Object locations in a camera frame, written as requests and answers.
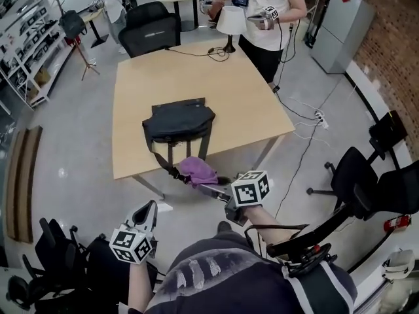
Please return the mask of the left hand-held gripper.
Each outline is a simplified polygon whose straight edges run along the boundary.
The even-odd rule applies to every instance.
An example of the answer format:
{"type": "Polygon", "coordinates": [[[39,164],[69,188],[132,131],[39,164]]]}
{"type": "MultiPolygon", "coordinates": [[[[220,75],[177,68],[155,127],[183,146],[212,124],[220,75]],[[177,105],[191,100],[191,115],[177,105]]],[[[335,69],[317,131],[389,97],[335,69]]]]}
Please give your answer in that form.
{"type": "Polygon", "coordinates": [[[119,228],[115,228],[109,247],[121,262],[141,264],[154,258],[158,241],[153,232],[158,214],[157,203],[148,201],[142,207],[131,210],[119,228]]]}

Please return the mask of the wooden coat stand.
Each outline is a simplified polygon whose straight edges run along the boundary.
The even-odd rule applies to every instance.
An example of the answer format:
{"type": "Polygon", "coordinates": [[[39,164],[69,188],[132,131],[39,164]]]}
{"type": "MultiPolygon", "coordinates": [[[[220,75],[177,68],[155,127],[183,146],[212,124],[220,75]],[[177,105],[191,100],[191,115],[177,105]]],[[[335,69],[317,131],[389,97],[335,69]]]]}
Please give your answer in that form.
{"type": "Polygon", "coordinates": [[[76,39],[74,39],[73,42],[74,42],[74,47],[76,48],[77,52],[79,53],[84,63],[84,71],[82,73],[81,81],[85,79],[85,76],[88,71],[93,71],[95,74],[97,74],[97,76],[100,76],[101,75],[100,72],[96,69],[97,67],[96,63],[92,63],[91,61],[88,60],[88,55],[82,43],[79,43],[78,40],[76,39]]]}

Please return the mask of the red fire extinguisher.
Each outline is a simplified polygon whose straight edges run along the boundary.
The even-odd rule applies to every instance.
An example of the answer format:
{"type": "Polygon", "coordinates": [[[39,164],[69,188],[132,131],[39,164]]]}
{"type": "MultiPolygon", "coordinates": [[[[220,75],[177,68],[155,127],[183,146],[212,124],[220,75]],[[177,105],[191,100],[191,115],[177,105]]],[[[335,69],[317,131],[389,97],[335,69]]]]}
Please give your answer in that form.
{"type": "Polygon", "coordinates": [[[384,231],[392,232],[397,229],[406,228],[411,225],[411,216],[410,215],[400,215],[398,217],[387,220],[384,223],[384,231]]]}

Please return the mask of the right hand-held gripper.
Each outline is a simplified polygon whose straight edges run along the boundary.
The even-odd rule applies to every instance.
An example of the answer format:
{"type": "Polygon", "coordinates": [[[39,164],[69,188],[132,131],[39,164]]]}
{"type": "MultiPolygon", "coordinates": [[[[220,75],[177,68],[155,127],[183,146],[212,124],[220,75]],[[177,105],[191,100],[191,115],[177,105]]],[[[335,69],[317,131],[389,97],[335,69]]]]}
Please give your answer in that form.
{"type": "Polygon", "coordinates": [[[271,191],[268,173],[263,170],[248,171],[224,186],[201,184],[197,189],[213,199],[224,202],[226,218],[239,226],[244,226],[248,220],[244,215],[244,208],[262,205],[271,191]]]}

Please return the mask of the white shade table lamp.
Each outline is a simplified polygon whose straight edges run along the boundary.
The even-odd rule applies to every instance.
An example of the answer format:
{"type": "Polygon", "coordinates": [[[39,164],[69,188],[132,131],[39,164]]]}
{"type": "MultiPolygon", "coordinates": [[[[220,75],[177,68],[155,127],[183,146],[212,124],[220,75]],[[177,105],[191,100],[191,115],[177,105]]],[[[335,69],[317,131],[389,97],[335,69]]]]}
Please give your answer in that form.
{"type": "Polygon", "coordinates": [[[224,6],[221,9],[220,17],[216,30],[227,35],[227,44],[223,48],[226,53],[233,53],[236,49],[233,47],[233,36],[240,36],[246,31],[246,18],[244,10],[241,7],[224,6]]]}

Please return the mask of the purple cloth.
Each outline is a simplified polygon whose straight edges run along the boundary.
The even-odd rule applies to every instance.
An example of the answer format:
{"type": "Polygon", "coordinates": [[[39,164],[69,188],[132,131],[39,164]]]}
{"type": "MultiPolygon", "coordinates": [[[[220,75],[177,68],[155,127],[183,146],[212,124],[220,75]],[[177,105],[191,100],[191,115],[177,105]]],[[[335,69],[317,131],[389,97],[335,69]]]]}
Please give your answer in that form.
{"type": "Polygon", "coordinates": [[[188,185],[197,188],[201,184],[217,184],[218,176],[203,159],[189,156],[179,163],[179,172],[189,178],[188,185]]]}

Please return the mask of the person's dark printed shirt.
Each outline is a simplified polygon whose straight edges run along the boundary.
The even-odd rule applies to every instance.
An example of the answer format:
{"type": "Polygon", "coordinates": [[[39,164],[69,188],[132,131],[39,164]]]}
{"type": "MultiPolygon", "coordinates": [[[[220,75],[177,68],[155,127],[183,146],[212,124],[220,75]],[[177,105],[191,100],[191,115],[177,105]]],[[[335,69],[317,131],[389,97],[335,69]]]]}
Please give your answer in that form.
{"type": "Polygon", "coordinates": [[[304,314],[281,266],[230,230],[181,251],[145,314],[304,314]]]}

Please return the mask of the wooden planks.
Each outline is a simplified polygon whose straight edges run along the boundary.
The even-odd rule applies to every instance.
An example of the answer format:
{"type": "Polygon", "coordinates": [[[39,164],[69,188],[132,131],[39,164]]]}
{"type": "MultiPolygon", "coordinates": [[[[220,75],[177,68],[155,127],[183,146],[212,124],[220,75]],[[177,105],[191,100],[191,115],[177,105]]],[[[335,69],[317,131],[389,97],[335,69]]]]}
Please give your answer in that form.
{"type": "Polygon", "coordinates": [[[5,220],[7,236],[17,242],[33,242],[33,176],[42,132],[41,126],[22,129],[12,147],[6,181],[5,220]]]}

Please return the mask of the person's right forearm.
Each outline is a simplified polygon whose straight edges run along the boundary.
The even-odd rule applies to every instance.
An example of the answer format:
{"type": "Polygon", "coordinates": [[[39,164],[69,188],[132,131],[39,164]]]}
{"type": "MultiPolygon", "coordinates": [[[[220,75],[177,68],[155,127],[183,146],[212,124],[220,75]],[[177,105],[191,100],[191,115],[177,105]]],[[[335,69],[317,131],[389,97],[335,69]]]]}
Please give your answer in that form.
{"type": "MultiPolygon", "coordinates": [[[[262,205],[245,207],[244,216],[252,226],[279,226],[278,221],[262,205]]],[[[279,228],[259,228],[257,232],[266,245],[289,241],[293,235],[291,230],[279,228]]]]}

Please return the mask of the white shelf rack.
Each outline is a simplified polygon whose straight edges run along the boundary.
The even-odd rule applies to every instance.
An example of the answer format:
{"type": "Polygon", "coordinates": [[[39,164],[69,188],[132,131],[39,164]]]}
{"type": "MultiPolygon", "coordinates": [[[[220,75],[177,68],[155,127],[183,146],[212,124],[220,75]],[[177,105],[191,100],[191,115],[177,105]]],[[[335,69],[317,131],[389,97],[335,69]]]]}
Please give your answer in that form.
{"type": "Polygon", "coordinates": [[[0,0],[0,84],[31,109],[49,93],[73,49],[59,26],[57,0],[0,0]]]}

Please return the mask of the black chest-mounted device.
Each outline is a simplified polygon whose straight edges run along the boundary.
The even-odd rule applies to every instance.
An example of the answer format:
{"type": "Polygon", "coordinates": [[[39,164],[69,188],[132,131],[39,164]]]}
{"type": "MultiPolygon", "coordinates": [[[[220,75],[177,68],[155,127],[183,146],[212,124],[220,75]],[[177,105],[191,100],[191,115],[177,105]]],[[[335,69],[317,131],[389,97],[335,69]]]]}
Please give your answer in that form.
{"type": "Polygon", "coordinates": [[[300,253],[289,256],[289,260],[284,262],[289,276],[298,277],[310,273],[322,262],[332,264],[337,259],[337,255],[330,255],[329,251],[331,248],[332,245],[330,243],[317,244],[304,249],[300,253]]]}

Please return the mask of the grey metal cabinet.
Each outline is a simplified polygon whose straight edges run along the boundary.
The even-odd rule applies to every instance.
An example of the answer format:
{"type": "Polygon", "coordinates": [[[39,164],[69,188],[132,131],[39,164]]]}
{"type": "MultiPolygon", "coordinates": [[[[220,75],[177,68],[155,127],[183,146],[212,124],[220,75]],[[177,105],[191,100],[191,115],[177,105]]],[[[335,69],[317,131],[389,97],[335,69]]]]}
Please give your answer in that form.
{"type": "Polygon", "coordinates": [[[374,18],[364,0],[329,0],[311,56],[327,74],[343,74],[374,18]]]}

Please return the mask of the black box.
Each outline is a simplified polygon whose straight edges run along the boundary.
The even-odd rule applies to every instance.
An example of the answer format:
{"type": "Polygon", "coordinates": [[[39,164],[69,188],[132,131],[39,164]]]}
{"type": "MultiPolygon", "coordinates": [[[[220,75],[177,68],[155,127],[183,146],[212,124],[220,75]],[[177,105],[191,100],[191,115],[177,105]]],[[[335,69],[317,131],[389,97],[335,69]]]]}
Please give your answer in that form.
{"type": "Polygon", "coordinates": [[[369,128],[369,134],[374,153],[385,160],[386,153],[405,139],[407,131],[397,111],[389,111],[369,128]]]}

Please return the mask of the black fabric bag with straps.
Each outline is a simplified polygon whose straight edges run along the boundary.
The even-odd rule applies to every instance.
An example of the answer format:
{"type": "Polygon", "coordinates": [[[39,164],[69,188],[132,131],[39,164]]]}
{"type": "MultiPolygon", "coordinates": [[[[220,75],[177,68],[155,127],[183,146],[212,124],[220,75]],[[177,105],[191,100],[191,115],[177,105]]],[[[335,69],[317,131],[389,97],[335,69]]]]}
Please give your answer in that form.
{"type": "Polygon", "coordinates": [[[187,157],[206,161],[214,119],[215,113],[204,98],[153,105],[151,117],[142,122],[147,148],[161,168],[187,184],[189,178],[173,164],[173,148],[185,143],[187,157]]]}

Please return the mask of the dark hanging bag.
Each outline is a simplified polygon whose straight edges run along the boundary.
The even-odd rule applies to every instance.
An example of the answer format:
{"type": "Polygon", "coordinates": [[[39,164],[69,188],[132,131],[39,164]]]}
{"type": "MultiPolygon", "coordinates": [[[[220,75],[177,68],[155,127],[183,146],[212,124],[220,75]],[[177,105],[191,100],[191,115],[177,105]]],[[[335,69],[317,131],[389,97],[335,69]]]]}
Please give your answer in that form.
{"type": "Polygon", "coordinates": [[[59,25],[69,40],[75,40],[80,34],[87,34],[86,24],[75,10],[64,12],[59,19],[59,25]]]}

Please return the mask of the white bag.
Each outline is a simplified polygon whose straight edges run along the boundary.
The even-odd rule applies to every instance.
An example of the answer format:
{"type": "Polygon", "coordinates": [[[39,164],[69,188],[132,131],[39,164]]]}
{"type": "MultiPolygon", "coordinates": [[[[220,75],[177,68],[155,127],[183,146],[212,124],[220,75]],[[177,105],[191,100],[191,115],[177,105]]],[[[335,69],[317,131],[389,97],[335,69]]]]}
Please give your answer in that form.
{"type": "Polygon", "coordinates": [[[383,263],[383,278],[389,280],[405,279],[413,271],[415,256],[412,250],[401,250],[391,253],[383,263]]]}

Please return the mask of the person's left forearm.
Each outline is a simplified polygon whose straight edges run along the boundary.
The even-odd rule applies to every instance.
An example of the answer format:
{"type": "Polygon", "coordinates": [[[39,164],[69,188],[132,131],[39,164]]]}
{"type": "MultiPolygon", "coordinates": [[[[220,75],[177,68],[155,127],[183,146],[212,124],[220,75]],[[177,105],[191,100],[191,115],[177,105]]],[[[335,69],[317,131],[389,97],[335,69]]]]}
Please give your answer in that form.
{"type": "Polygon", "coordinates": [[[129,276],[128,307],[144,313],[153,297],[147,263],[131,264],[129,276]]]}

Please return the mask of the white power strip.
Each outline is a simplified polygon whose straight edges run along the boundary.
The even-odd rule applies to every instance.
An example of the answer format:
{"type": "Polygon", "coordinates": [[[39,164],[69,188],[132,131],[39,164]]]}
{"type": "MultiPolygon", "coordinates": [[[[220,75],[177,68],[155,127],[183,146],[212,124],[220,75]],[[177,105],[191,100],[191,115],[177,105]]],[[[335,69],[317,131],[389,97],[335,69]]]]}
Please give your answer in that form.
{"type": "Polygon", "coordinates": [[[315,112],[315,116],[317,117],[320,126],[325,129],[328,130],[329,129],[329,124],[327,123],[326,119],[325,119],[325,115],[322,111],[316,111],[315,112]]]}

